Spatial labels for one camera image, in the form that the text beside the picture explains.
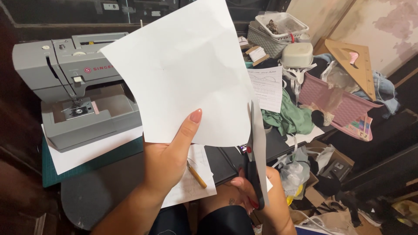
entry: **scissors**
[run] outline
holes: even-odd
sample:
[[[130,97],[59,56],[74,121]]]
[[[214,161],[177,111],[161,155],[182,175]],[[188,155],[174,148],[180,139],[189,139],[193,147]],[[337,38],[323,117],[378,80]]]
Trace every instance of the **scissors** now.
[[[245,177],[248,179],[248,181],[252,184],[255,195],[258,199],[258,210],[262,210],[264,208],[264,197],[263,192],[261,191],[260,186],[260,178],[258,177],[257,172],[257,165],[255,164],[255,157],[252,149],[252,144],[254,143],[254,135],[253,130],[255,129],[254,125],[254,102],[251,101],[251,132],[250,132],[250,138],[248,139],[247,143],[247,149],[244,152],[244,171],[245,171]]]

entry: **sewing machine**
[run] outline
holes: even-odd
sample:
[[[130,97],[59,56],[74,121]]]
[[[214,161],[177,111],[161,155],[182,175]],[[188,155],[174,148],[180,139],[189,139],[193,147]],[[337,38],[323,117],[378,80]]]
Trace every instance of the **sewing machine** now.
[[[128,33],[17,44],[13,65],[42,100],[46,137],[60,152],[142,125],[138,105],[100,49]]]

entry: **white plastic basket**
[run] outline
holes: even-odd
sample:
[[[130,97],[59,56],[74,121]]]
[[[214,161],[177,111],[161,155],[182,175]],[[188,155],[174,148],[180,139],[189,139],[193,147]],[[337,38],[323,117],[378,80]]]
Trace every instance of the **white plastic basket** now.
[[[281,54],[283,49],[290,44],[286,40],[277,40],[270,37],[268,34],[261,32],[257,29],[258,24],[255,21],[251,21],[248,26],[248,36],[247,39],[261,47],[264,48],[264,51],[273,59],[277,59]]]
[[[309,30],[309,27],[306,24],[302,23],[300,20],[286,12],[266,12],[264,15],[256,16],[255,20],[271,37],[276,39],[284,39],[290,37],[289,32],[292,33],[294,37],[296,37],[303,33],[307,33]],[[267,28],[267,24],[270,20],[273,20],[274,24],[277,26],[277,31],[280,34],[273,34]]]

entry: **wooden handle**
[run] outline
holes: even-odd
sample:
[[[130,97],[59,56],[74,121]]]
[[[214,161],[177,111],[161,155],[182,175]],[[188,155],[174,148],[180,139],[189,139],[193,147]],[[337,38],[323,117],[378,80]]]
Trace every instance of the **wooden handle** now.
[[[205,189],[207,187],[207,185],[205,184],[203,179],[200,178],[199,174],[193,169],[193,167],[190,167],[189,171],[193,175],[193,177],[197,180],[197,182],[200,184],[200,186],[202,186],[202,188]]]

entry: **wooden triangle ruler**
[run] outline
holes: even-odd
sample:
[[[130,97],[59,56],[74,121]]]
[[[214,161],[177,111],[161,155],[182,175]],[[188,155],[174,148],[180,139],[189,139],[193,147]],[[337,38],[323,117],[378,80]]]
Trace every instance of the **wooden triangle ruler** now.
[[[370,63],[369,48],[367,46],[337,42],[325,39],[325,46],[338,63],[350,74],[359,87],[372,100],[376,101],[375,84],[373,82],[372,65]],[[357,52],[359,57],[350,64],[350,52]]]

